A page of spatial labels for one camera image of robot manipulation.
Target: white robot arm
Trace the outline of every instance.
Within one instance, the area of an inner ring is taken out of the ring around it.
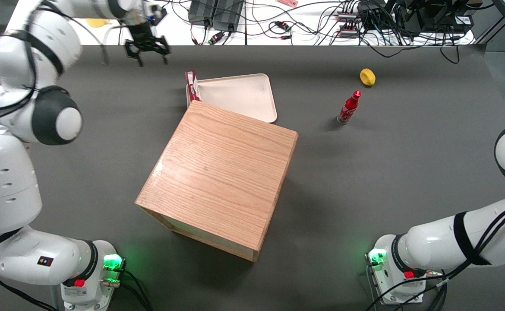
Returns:
[[[493,3],[505,17],[505,0]],[[495,160],[505,176],[505,130],[496,140]],[[430,274],[442,276],[441,287],[466,267],[505,264],[505,199],[414,226],[405,234],[384,235],[366,259],[381,303],[421,303]],[[448,274],[438,273],[452,268]]]
[[[70,310],[106,310],[123,260],[105,241],[81,241],[38,232],[30,226],[41,198],[30,143],[72,142],[82,117],[57,79],[77,61],[81,46],[67,18],[116,18],[130,29],[129,57],[141,51],[170,52],[151,31],[141,0],[44,0],[24,29],[0,36],[0,277],[33,285],[59,285]],[[47,310],[52,306],[0,284]]]

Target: white tray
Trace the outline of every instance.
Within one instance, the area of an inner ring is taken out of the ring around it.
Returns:
[[[270,79],[264,73],[200,79],[197,81],[201,101],[272,123],[278,118]],[[187,106],[191,104],[187,94]]]

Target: yellow lemon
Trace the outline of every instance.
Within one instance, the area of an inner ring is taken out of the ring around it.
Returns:
[[[99,28],[105,26],[106,24],[110,24],[108,19],[103,18],[86,18],[85,21],[90,27]]]
[[[360,79],[362,83],[367,86],[372,86],[375,84],[375,74],[370,69],[362,69],[360,72]]]

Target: wooden crate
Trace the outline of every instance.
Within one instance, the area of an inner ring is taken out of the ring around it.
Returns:
[[[256,262],[297,138],[193,101],[136,204],[174,232]]]

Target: red box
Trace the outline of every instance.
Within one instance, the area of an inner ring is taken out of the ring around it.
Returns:
[[[185,76],[187,78],[187,94],[189,95],[190,101],[201,101],[201,94],[199,93],[199,85],[197,83],[195,71],[186,71]]]

